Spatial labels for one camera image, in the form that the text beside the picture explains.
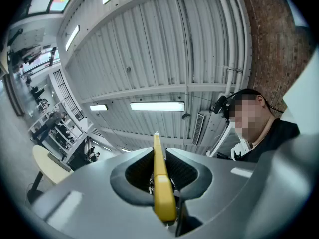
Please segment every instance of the headphones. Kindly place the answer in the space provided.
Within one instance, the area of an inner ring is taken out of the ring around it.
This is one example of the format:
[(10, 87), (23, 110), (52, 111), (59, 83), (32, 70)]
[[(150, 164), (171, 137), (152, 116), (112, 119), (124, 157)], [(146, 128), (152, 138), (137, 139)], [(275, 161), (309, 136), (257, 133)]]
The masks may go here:
[[(224, 116), (225, 118), (228, 120), (229, 119), (229, 106), (227, 105), (227, 102), (228, 102), (228, 99), (237, 95), (237, 94), (253, 94), (253, 95), (261, 95), (263, 97), (263, 95), (258, 92), (257, 90), (253, 90), (253, 89), (243, 89), (243, 90), (240, 90), (236, 93), (233, 93), (232, 95), (230, 95), (229, 97), (225, 97), (224, 95), (222, 95), (218, 100), (217, 102), (215, 103), (214, 105), (214, 108), (213, 108), (213, 112), (215, 114), (219, 113), (219, 112), (223, 112), (224, 113)], [(266, 105), (269, 107), (269, 108), (272, 108), (280, 113), (283, 113), (283, 111), (281, 110), (278, 110), (276, 108), (274, 108), (273, 106), (271, 106), (267, 100), (264, 98), (265, 100), (265, 103)]]

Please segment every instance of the concrete floor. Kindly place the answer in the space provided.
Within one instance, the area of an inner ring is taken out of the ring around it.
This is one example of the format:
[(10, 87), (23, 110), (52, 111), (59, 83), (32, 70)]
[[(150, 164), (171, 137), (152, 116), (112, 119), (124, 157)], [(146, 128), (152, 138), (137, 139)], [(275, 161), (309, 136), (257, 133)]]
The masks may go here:
[[(30, 141), (28, 129), (40, 113), (35, 109), (35, 99), (19, 76), (16, 76), (16, 85), (26, 111), (20, 117), (15, 114), (5, 86), (0, 81), (0, 176), (12, 197), (29, 206), (26, 193), (32, 187), (39, 169), (32, 157), (34, 143)], [(51, 182), (43, 178), (38, 189), (45, 192), (52, 187)]]

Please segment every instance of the red brick wall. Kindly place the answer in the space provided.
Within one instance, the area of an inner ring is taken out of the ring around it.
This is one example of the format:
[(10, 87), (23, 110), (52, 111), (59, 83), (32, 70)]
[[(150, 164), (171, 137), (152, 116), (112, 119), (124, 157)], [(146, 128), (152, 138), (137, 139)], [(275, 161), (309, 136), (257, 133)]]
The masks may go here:
[(307, 28), (295, 27), (286, 0), (244, 1), (253, 53), (248, 87), (261, 92), (270, 105), (284, 110), (282, 97), (305, 68), (315, 42)]

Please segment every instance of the neck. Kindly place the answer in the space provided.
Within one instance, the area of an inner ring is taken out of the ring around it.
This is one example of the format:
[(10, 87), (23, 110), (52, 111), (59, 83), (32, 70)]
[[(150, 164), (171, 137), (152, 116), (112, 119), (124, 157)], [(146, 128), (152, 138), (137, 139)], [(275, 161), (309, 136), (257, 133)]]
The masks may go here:
[(269, 116), (269, 119), (264, 127), (264, 129), (262, 130), (260, 136), (257, 138), (256, 141), (254, 141), (253, 144), (253, 149), (265, 138), (265, 136), (267, 135), (269, 129), (271, 128), (271, 125), (273, 124), (274, 120), (275, 120), (275, 116), (273, 116), (272, 114)]

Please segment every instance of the floor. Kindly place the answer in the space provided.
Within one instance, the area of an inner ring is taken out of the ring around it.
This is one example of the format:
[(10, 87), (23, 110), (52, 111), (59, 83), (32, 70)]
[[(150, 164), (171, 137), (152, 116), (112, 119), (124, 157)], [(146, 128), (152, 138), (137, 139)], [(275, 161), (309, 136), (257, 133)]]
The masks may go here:
[[(29, 127), (41, 116), (36, 102), (24, 80), (16, 76), (16, 85), (25, 107), (25, 115), (18, 117), (10, 103), (5, 86), (0, 81), (0, 176), (12, 197), (29, 206), (27, 191), (32, 187), (39, 169), (32, 157), (34, 143), (30, 141)], [(38, 187), (45, 192), (52, 188), (43, 178)]]

